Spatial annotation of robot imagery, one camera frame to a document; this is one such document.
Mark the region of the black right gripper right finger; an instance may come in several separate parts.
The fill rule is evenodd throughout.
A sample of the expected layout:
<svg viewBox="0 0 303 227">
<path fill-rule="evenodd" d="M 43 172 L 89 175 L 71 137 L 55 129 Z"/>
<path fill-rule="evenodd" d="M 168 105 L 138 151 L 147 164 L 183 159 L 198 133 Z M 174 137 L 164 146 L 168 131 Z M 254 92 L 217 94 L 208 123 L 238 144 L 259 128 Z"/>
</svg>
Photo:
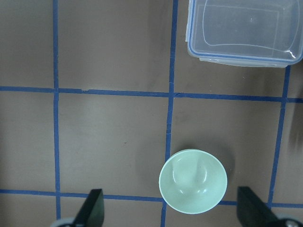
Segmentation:
<svg viewBox="0 0 303 227">
<path fill-rule="evenodd" d="M 237 189 L 237 218 L 243 227 L 273 227 L 277 216 L 247 186 Z"/>
</svg>

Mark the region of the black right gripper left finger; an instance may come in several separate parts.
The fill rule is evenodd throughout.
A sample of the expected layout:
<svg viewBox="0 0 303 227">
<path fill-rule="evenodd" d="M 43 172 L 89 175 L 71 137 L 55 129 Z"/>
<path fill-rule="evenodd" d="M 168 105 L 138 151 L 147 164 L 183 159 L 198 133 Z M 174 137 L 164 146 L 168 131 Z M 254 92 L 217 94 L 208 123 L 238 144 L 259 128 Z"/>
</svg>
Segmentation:
<svg viewBox="0 0 303 227">
<path fill-rule="evenodd" d="M 104 223 L 104 196 L 102 189 L 92 189 L 76 215 L 73 227 L 101 227 Z"/>
</svg>

